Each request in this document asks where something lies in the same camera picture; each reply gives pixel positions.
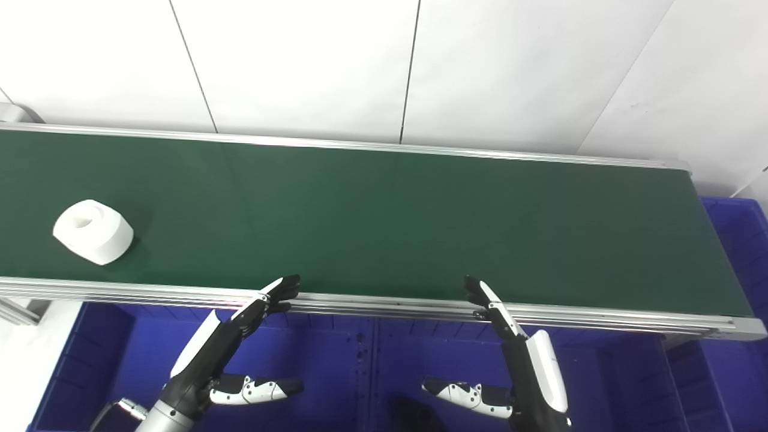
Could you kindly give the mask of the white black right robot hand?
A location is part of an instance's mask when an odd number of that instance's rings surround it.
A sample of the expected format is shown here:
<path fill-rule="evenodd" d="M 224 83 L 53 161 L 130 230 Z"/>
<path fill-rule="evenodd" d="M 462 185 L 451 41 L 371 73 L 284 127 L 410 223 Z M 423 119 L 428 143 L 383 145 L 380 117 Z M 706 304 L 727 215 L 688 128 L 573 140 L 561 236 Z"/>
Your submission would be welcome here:
<path fill-rule="evenodd" d="M 529 335 L 497 293 L 477 277 L 466 276 L 467 299 L 477 305 L 477 319 L 487 320 L 501 339 L 512 387 L 470 385 L 426 377 L 422 390 L 481 415 L 506 420 L 516 431 L 571 431 L 569 403 L 549 333 Z"/>

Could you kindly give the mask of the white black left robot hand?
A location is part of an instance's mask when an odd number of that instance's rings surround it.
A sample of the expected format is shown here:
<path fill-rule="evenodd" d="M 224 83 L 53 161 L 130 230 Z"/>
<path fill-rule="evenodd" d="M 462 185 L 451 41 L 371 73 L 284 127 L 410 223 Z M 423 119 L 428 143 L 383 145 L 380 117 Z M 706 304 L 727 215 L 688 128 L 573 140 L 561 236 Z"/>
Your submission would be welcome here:
<path fill-rule="evenodd" d="M 290 395 L 277 380 L 256 383 L 248 375 L 225 374 L 243 341 L 266 317 L 290 309 L 300 290 L 299 274 L 266 285 L 227 320 L 209 313 L 172 367 L 148 418 L 161 416 L 170 427 L 190 430 L 213 404 L 260 404 Z"/>

